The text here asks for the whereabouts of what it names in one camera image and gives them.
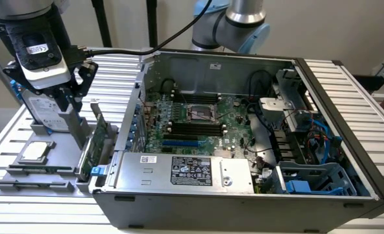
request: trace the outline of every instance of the label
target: label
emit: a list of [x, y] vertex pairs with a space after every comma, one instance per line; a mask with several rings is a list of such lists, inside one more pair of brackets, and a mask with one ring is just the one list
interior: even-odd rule
[[211, 63], [209, 64], [209, 69], [220, 70], [221, 69], [221, 64], [220, 63]]
[[212, 186], [211, 158], [172, 157], [171, 183]]
[[140, 163], [156, 163], [157, 156], [141, 156]]
[[26, 48], [30, 55], [44, 53], [49, 50], [47, 44], [34, 45]]
[[57, 114], [60, 109], [55, 101], [42, 97], [30, 97], [28, 100], [34, 108], [32, 113], [39, 117], [43, 125], [53, 131], [68, 131], [68, 125]]

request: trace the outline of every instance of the blue cable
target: blue cable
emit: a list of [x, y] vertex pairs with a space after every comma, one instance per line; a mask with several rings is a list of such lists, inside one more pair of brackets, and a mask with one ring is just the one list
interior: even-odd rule
[[319, 125], [319, 126], [325, 130], [325, 134], [327, 134], [327, 137], [328, 137], [328, 140], [325, 140], [324, 157], [323, 157], [321, 162], [320, 162], [320, 164], [324, 164], [325, 161], [327, 161], [327, 159], [328, 159], [329, 147], [331, 147], [329, 141], [331, 141], [332, 137], [329, 136], [329, 129], [328, 129], [328, 127], [327, 127], [320, 121], [316, 121], [316, 120], [313, 120], [313, 119], [311, 119], [311, 121], [313, 121], [313, 123], [315, 123], [316, 125]]

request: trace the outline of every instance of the power supply label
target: power supply label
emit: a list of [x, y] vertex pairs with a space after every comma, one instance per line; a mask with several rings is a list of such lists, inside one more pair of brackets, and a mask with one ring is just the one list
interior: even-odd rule
[[171, 183], [212, 186], [211, 158], [172, 157]]

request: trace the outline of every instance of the green circuit board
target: green circuit board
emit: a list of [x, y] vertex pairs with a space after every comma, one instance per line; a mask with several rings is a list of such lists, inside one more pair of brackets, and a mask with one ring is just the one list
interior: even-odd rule
[[[212, 156], [215, 151], [231, 151], [235, 158], [251, 158], [252, 155], [245, 155], [244, 146], [240, 144], [240, 140], [247, 143], [252, 139], [251, 126], [245, 119], [247, 106], [240, 101], [236, 96], [221, 96], [216, 104], [179, 103], [173, 102], [168, 95], [151, 93], [145, 103], [149, 106], [145, 152]], [[211, 112], [211, 115], [207, 113], [201, 116], [200, 111]], [[172, 151], [167, 152], [164, 149], [168, 147], [163, 142], [169, 121], [225, 125], [227, 133], [223, 136], [197, 136], [197, 147], [171, 146]]]

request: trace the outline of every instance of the circuit board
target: circuit board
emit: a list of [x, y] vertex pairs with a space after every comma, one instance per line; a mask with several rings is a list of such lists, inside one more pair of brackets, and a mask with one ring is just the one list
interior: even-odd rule
[[[145, 103], [148, 120], [145, 152], [207, 156], [219, 154], [231, 155], [233, 158], [251, 158], [252, 156], [245, 155], [248, 152], [243, 145], [243, 142], [247, 143], [252, 139], [247, 106], [236, 96], [224, 95], [219, 99], [215, 104], [179, 103], [173, 102], [168, 95], [151, 93]], [[171, 124], [176, 123], [224, 128], [220, 136], [193, 136], [197, 139], [197, 144], [193, 146], [168, 147], [164, 145], [165, 137], [171, 134], [168, 132]]]
[[99, 165], [105, 138], [107, 122], [103, 115], [99, 115], [96, 128], [92, 137], [88, 139], [87, 148], [83, 149], [83, 156], [77, 165], [76, 176], [81, 181], [88, 179], [92, 167]]

